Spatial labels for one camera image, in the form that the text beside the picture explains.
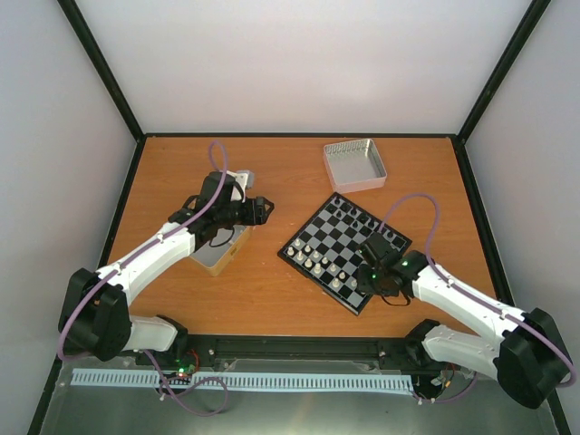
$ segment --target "chessboard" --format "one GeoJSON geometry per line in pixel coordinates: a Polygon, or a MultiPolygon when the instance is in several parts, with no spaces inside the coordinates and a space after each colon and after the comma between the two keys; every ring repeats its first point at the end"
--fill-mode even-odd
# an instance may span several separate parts
{"type": "MultiPolygon", "coordinates": [[[[333,193],[278,256],[358,315],[371,296],[357,291],[358,267],[364,263],[357,248],[380,224],[377,217],[333,193]]],[[[385,225],[381,233],[402,254],[411,245],[408,237],[392,227],[385,225]]]]}

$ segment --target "white cable channel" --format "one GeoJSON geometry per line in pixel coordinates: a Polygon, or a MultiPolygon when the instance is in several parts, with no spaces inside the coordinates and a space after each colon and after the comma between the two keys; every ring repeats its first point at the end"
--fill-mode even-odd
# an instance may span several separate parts
{"type": "MultiPolygon", "coordinates": [[[[232,392],[380,392],[411,394],[411,377],[394,374],[310,374],[198,372],[191,380],[171,381],[174,389],[188,388],[205,377],[218,377],[232,392]]],[[[160,386],[152,370],[73,369],[73,386],[141,387],[160,386]]],[[[222,390],[217,382],[198,386],[200,390],[222,390]]]]}

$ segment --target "gray wall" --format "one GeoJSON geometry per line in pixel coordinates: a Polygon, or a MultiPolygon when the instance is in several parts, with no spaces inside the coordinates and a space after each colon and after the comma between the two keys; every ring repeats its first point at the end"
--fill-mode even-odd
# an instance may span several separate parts
{"type": "Polygon", "coordinates": [[[56,1],[0,2],[0,433],[25,433],[68,277],[95,267],[134,141],[56,1]]]}
{"type": "Polygon", "coordinates": [[[78,1],[149,132],[456,132],[529,3],[78,1]]]}
{"type": "MultiPolygon", "coordinates": [[[[468,150],[519,306],[551,313],[580,363],[580,2],[552,2],[468,150]]],[[[580,432],[580,386],[559,392],[580,432]]]]}

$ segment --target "wooden table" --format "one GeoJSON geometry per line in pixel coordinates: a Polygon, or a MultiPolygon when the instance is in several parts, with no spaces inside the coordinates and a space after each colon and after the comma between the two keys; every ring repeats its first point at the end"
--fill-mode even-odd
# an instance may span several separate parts
{"type": "MultiPolygon", "coordinates": [[[[133,181],[110,260],[154,234],[211,171],[211,138],[149,138],[133,181]]],[[[145,289],[132,314],[164,314],[191,334],[404,336],[425,318],[467,329],[439,309],[413,300],[392,307],[374,297],[355,316],[276,256],[278,249],[331,195],[323,145],[329,138],[224,138],[230,169],[256,174],[251,196],[275,203],[235,260],[211,277],[191,260],[174,265],[145,289]]],[[[494,295],[451,142],[448,139],[375,139],[388,178],[383,188],[346,197],[378,217],[398,198],[428,192],[441,206],[432,255],[459,279],[494,295]]],[[[390,224],[422,250],[433,220],[423,198],[405,203],[390,224]]]]}

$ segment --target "white robotic arm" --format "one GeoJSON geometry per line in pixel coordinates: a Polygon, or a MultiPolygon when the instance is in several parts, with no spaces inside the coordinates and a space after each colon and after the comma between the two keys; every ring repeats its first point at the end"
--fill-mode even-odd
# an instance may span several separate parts
{"type": "Polygon", "coordinates": [[[95,273],[80,269],[72,275],[59,322],[60,331],[84,295],[107,276],[109,278],[77,316],[68,340],[107,361],[127,350],[165,352],[178,345],[179,331],[185,331],[187,338],[187,330],[177,322],[162,316],[129,316],[128,308],[149,283],[201,248],[220,228],[267,222],[274,204],[263,197],[247,198],[246,190],[252,187],[254,176],[250,171],[239,171],[227,173],[214,205],[189,224],[191,217],[214,195],[218,177],[219,172],[210,173],[201,193],[190,197],[169,217],[168,223],[128,255],[95,273]]]}
{"type": "Polygon", "coordinates": [[[367,263],[359,267],[359,291],[383,297],[403,293],[408,300],[416,297],[477,334],[453,331],[426,319],[407,335],[410,360],[418,366],[439,361],[470,368],[497,380],[507,394],[529,408],[537,408],[570,373],[562,358],[528,331],[543,335],[569,360],[549,314],[539,309],[525,313],[502,304],[460,282],[440,265],[434,265],[435,270],[418,251],[401,256],[378,233],[370,235],[359,249],[367,263]]]}

